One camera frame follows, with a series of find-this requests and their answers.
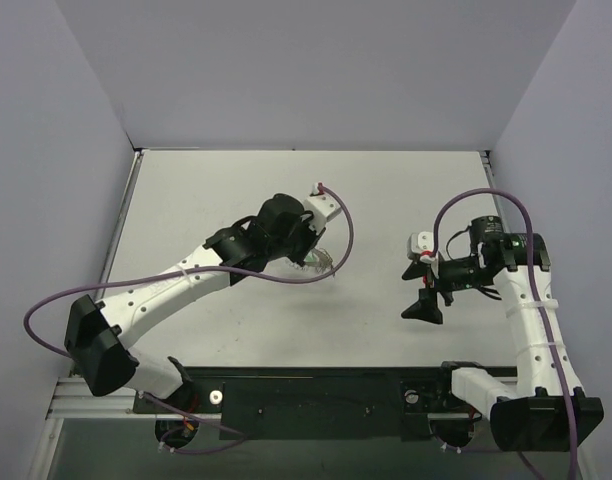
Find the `metal keyring disc with rings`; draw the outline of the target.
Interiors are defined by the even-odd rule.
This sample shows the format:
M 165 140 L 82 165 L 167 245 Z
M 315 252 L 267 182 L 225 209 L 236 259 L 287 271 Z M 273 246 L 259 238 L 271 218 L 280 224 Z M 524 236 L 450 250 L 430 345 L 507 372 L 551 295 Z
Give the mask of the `metal keyring disc with rings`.
M 335 267 L 334 260 L 330 253 L 320 247 L 313 248 L 304 258 L 302 263 L 295 263 L 287 260 L 286 263 L 293 269 L 312 273 L 315 276 L 324 275 L 332 271 Z

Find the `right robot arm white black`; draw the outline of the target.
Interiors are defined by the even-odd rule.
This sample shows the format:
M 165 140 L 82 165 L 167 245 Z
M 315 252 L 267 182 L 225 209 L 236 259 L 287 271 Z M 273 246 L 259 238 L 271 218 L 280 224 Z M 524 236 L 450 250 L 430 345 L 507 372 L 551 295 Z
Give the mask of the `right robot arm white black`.
M 508 387 L 473 362 L 445 362 L 449 374 L 433 383 L 435 402 L 454 409 L 465 402 L 489 421 L 502 451 L 566 452 L 580 445 L 604 418 L 602 403 L 586 395 L 557 322 L 551 262 L 538 234 L 508 233 L 497 216 L 467 228 L 470 252 L 458 259 L 433 253 L 430 231 L 410 235 L 403 280 L 421 279 L 405 319 L 440 325 L 440 302 L 454 293 L 494 290 L 504 308 L 515 348 L 517 381 Z

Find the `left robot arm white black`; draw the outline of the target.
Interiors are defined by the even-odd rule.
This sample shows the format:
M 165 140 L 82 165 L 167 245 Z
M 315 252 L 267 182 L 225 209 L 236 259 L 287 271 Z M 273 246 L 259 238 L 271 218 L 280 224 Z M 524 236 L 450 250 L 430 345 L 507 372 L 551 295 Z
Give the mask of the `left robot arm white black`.
M 262 272 L 287 258 L 304 265 L 326 225 L 341 211 L 329 194 L 299 201 L 278 193 L 259 212 L 218 230 L 164 279 L 94 302 L 84 295 L 71 305 L 65 348 L 91 393 L 105 396 L 126 387 L 156 397 L 167 410 L 186 408 L 190 377 L 172 358 L 138 352 L 138 340 L 196 300 L 233 286 L 246 272 Z

